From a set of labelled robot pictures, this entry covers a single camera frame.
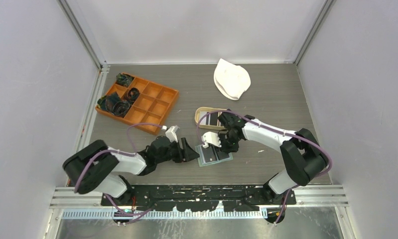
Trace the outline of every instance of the metal floor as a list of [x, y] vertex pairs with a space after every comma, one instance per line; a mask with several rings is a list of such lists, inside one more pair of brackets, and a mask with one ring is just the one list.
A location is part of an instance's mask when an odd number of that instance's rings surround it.
[[273, 227], [261, 219], [144, 220], [117, 227], [112, 220], [63, 220], [57, 239], [342, 239], [334, 208], [287, 208]]
[[[111, 65], [104, 91], [115, 82], [119, 72], [128, 72], [180, 91], [178, 102], [165, 125], [178, 125], [178, 137], [186, 137], [194, 148], [199, 144], [194, 114], [199, 107], [230, 108], [252, 115], [270, 125], [313, 132], [313, 123], [293, 64], [244, 64], [252, 84], [240, 100], [225, 98], [213, 82], [216, 65]], [[91, 142], [102, 139], [113, 148], [132, 152], [126, 135], [127, 125], [97, 115]], [[201, 129], [200, 133], [209, 130]], [[155, 136], [138, 129], [130, 135], [138, 150], [144, 149]], [[241, 141], [234, 160], [199, 167], [197, 160], [175, 164], [165, 162], [146, 176], [124, 174], [131, 184], [263, 184], [284, 169], [281, 155], [273, 149], [251, 141]], [[329, 176], [316, 178], [312, 183], [330, 183]]]

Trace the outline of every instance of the black object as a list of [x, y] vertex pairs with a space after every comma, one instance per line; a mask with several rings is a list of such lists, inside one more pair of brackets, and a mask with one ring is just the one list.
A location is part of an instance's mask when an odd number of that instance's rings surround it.
[[208, 148], [202, 147], [200, 150], [202, 151], [203, 154], [202, 159], [204, 160], [205, 163], [216, 162], [219, 160], [214, 145], [210, 144]]
[[174, 161], [175, 163], [188, 162], [199, 157], [199, 154], [192, 149], [186, 138], [181, 138], [181, 148], [179, 142], [170, 142], [165, 136], [158, 136], [150, 146], [138, 152], [146, 161], [146, 168], [139, 176], [147, 175], [156, 169], [159, 163]]
[[114, 218], [112, 218], [112, 221], [114, 221], [114, 223], [116, 224], [128, 223], [131, 220], [131, 219], [119, 219], [118, 217], [126, 217], [126, 215], [120, 213], [119, 211], [114, 212]]
[[[254, 119], [253, 116], [249, 115], [245, 117], [251, 120]], [[246, 140], [242, 129], [247, 122], [234, 114], [226, 112], [222, 113], [218, 120], [228, 130], [227, 133], [218, 134], [221, 140], [221, 148], [219, 150], [226, 153], [237, 152], [239, 149], [238, 142], [241, 139]], [[318, 144], [316, 138], [308, 129], [302, 128], [295, 134]], [[328, 159], [317, 148], [296, 138], [284, 141], [280, 146], [280, 150], [288, 175], [300, 186], [306, 186], [328, 165]], [[268, 182], [264, 186], [268, 189], [266, 195], [268, 198], [276, 197], [276, 194], [268, 186]]]
[[[305, 128], [295, 133], [317, 145], [313, 134]], [[280, 146], [285, 168], [290, 178], [300, 186], [306, 186], [317, 174], [328, 166], [328, 159], [317, 148], [310, 144], [292, 138]]]
[[[108, 146], [105, 142], [96, 140], [65, 160], [64, 164], [62, 164], [62, 168], [71, 181], [77, 182], [89, 160], [98, 152], [107, 149]], [[99, 163], [90, 165], [78, 188], [77, 192], [79, 194], [86, 194], [93, 191], [112, 172], [119, 161], [111, 153], [104, 153], [99, 155], [99, 157], [95, 159], [95, 162]]]
[[[267, 218], [265, 218], [265, 220], [269, 223], [275, 223], [276, 219], [278, 218], [280, 211], [269, 211], [269, 209], [267, 209]], [[284, 220], [285, 218], [285, 210], [282, 212], [281, 217], [279, 217], [278, 222], [276, 223], [280, 223]]]
[[124, 95], [124, 99], [130, 102], [130, 104], [134, 104], [139, 95], [140, 91], [138, 91], [137, 88], [133, 87], [129, 91], [127, 91], [127, 94]]
[[[246, 115], [246, 118], [253, 120], [255, 117]], [[219, 122], [222, 126], [227, 129], [226, 133], [219, 133], [219, 139], [221, 140], [220, 151], [225, 153], [237, 152], [239, 149], [238, 142], [240, 140], [246, 140], [243, 134], [243, 127], [247, 123], [244, 119], [227, 112], [223, 112], [218, 117]]]
[[118, 117], [126, 116], [131, 107], [131, 104], [128, 101], [122, 101], [116, 92], [101, 97], [98, 100], [98, 105], [102, 110]]
[[117, 85], [128, 87], [134, 80], [134, 76], [124, 74], [124, 73], [119, 73], [117, 75]]
[[265, 197], [266, 198], [278, 198], [278, 197], [282, 196], [282, 194], [276, 194], [269, 186], [269, 181], [272, 178], [274, 178], [276, 175], [278, 175], [278, 174], [275, 174], [266, 183], [264, 183], [264, 188], [266, 189], [266, 191], [265, 191]]
[[[153, 205], [161, 212], [170, 212], [174, 206], [178, 211], [191, 209], [213, 211], [222, 201], [225, 212], [259, 211], [258, 205], [281, 205], [283, 196], [267, 199], [262, 185], [134, 185], [135, 205], [140, 211]], [[295, 194], [287, 197], [286, 204], [296, 204]], [[131, 206], [133, 203], [118, 204]], [[102, 199], [102, 206], [110, 206], [107, 199]]]

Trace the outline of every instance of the white hat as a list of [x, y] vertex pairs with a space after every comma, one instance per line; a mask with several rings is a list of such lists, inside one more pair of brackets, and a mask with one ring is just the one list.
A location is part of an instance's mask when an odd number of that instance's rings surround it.
[[250, 87], [250, 76], [241, 66], [219, 59], [213, 75], [218, 90], [228, 99], [237, 101]]

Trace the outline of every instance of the dark fabric item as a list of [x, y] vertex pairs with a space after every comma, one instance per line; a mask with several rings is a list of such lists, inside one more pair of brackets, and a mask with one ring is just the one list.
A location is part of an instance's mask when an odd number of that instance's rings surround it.
[[124, 95], [124, 100], [130, 102], [130, 104], [134, 104], [139, 95], [140, 91], [138, 91], [137, 88], [133, 87], [129, 91], [127, 91], [127, 94]]
[[128, 87], [134, 80], [134, 77], [128, 74], [119, 73], [117, 75], [117, 84], [120, 86]]
[[101, 110], [107, 111], [115, 116], [124, 117], [132, 106], [128, 101], [122, 101], [116, 92], [103, 96], [98, 100]]

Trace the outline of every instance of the gray wall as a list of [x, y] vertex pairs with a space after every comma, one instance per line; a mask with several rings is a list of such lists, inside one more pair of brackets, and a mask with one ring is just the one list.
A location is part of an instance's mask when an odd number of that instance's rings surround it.
[[56, 0], [0, 0], [0, 238], [44, 233], [97, 72]]
[[299, 65], [362, 238], [398, 238], [398, 0], [339, 0]]
[[296, 59], [324, 2], [72, 0], [71, 7], [108, 63], [282, 63]]

